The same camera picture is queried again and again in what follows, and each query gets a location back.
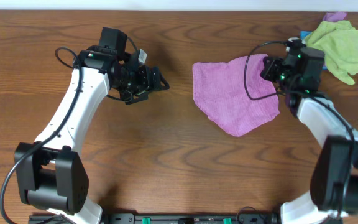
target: folded cloth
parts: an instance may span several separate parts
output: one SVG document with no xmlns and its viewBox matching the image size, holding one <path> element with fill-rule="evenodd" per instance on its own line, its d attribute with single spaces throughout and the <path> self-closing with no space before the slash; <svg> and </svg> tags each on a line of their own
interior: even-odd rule
<svg viewBox="0 0 358 224">
<path fill-rule="evenodd" d="M 305 41 L 308 47 L 325 53 L 327 69 L 335 77 L 348 85 L 354 84 L 348 73 L 358 73 L 358 30 L 349 21 L 323 21 Z"/>
<path fill-rule="evenodd" d="M 274 93 L 272 82 L 260 77 L 266 54 L 253 55 L 247 68 L 247 87 L 253 97 Z M 229 63 L 193 65 L 194 102 L 211 121 L 233 136 L 242 136 L 278 115 L 278 97 L 252 101 L 244 89 L 247 57 Z"/>
<path fill-rule="evenodd" d="M 342 21 L 347 16 L 346 12 L 327 12 L 323 18 L 323 21 L 337 22 Z"/>
</svg>

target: table surface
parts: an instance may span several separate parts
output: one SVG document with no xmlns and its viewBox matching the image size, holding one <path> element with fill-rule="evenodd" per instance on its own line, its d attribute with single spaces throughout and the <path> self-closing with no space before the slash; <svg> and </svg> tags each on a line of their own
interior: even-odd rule
<svg viewBox="0 0 358 224">
<path fill-rule="evenodd" d="M 98 43 L 115 27 L 148 53 L 171 89 L 131 106 L 104 99 L 85 138 L 81 159 L 89 196 L 108 212 L 236 213 L 243 206 L 271 210 L 309 188 L 320 148 L 280 97 L 280 114 L 236 138 L 195 105 L 191 66 L 228 62 L 259 43 L 315 30 L 322 12 L 0 11 L 0 189 L 19 142 L 32 142 L 52 118 L 71 71 L 54 57 Z M 358 28 L 358 13 L 348 19 Z M 261 52 L 284 56 L 280 46 Z M 358 129 L 356 84 L 323 72 L 321 89 Z M 6 210 L 25 223 L 16 176 Z M 346 223 L 358 223 L 358 217 Z"/>
</svg>

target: purple cloth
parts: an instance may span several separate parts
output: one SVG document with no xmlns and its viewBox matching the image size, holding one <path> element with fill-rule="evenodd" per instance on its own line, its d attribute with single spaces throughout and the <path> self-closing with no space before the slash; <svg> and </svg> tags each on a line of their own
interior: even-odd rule
<svg viewBox="0 0 358 224">
<path fill-rule="evenodd" d="M 327 12 L 323 18 L 323 21 L 337 22 L 342 21 L 347 16 L 346 12 Z"/>
<path fill-rule="evenodd" d="M 272 82 L 260 77 L 266 54 L 253 55 L 247 68 L 247 88 L 251 96 L 274 93 Z M 211 121 L 233 136 L 242 136 L 271 121 L 280 112 L 278 97 L 252 101 L 244 89 L 244 66 L 247 56 L 229 63 L 193 65 L 194 102 Z"/>
</svg>

